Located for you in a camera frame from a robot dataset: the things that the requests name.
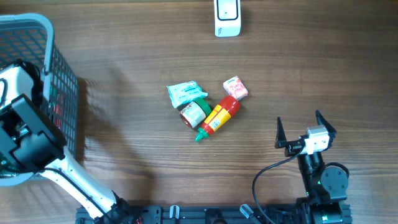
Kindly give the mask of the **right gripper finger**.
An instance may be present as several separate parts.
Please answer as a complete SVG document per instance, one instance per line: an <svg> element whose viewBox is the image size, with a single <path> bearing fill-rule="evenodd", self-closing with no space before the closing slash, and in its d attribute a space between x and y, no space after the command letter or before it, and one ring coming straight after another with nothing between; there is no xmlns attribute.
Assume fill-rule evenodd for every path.
<svg viewBox="0 0 398 224"><path fill-rule="evenodd" d="M287 145L287 138L283 128L282 120L280 117L277 118L277 132L275 137L275 148L283 148Z"/></svg>
<svg viewBox="0 0 398 224"><path fill-rule="evenodd" d="M318 125L324 125L324 127L326 127L326 130L328 131L328 135L330 137L328 146L332 146L332 142L334 138L336 138L337 134L336 129L322 116L319 110L316 110L315 115Z"/></svg>

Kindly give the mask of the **red sauce bottle yellow label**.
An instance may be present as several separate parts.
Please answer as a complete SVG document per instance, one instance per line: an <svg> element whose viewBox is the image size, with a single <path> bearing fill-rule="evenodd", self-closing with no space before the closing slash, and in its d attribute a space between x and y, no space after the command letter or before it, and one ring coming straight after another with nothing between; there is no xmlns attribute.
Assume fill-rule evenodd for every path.
<svg viewBox="0 0 398 224"><path fill-rule="evenodd" d="M224 97L206 117L201 127L198 128L196 142L209 138L222 125L231 119L240 109L240 102L233 96Z"/></svg>

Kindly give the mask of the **pink white tissue pack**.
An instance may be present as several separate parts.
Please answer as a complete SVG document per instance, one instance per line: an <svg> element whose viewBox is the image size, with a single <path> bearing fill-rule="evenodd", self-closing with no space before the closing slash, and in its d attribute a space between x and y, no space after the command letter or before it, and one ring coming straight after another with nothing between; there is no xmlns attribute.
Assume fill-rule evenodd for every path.
<svg viewBox="0 0 398 224"><path fill-rule="evenodd" d="M238 76L226 80L223 83L223 88L228 95L234 97L236 100L241 100L248 96L248 90Z"/></svg>

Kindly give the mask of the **small jar green lid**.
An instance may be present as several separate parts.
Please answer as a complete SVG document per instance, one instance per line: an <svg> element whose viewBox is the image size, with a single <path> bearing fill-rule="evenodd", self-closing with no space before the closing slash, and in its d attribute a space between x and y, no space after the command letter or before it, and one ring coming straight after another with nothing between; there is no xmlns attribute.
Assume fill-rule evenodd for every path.
<svg viewBox="0 0 398 224"><path fill-rule="evenodd" d="M190 128L198 126L212 112L203 98L195 98L180 112L183 122Z"/></svg>

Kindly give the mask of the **light blue tissue pack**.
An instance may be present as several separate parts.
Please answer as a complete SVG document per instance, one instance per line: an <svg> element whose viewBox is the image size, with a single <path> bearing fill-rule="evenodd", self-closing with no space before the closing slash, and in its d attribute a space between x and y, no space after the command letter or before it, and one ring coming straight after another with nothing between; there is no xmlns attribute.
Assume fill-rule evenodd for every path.
<svg viewBox="0 0 398 224"><path fill-rule="evenodd" d="M192 102L195 98L205 98L208 93L202 91L196 81L168 86L169 97L174 108Z"/></svg>

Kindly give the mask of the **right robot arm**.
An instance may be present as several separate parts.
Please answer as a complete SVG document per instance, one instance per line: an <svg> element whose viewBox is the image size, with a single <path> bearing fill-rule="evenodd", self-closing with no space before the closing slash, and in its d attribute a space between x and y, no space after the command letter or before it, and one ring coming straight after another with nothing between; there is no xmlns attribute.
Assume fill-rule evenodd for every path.
<svg viewBox="0 0 398 224"><path fill-rule="evenodd" d="M286 157L294 157L302 175L306 197L294 205L294 223L344 224L352 223L351 209L343 203L347 199L349 170L337 162L325 163L322 152L332 147L336 129L316 111L317 125L306 134L288 141L281 118L277 118L275 147L284 148Z"/></svg>

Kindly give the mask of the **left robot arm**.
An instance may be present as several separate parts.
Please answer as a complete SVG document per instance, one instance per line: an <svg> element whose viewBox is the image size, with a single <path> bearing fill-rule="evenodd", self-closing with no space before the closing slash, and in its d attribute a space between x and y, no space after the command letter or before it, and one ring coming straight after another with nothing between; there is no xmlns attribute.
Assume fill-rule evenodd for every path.
<svg viewBox="0 0 398 224"><path fill-rule="evenodd" d="M39 174L67 191L95 223L126 223L127 202L77 163L42 103L43 82L34 64L17 59L1 69L1 186Z"/></svg>

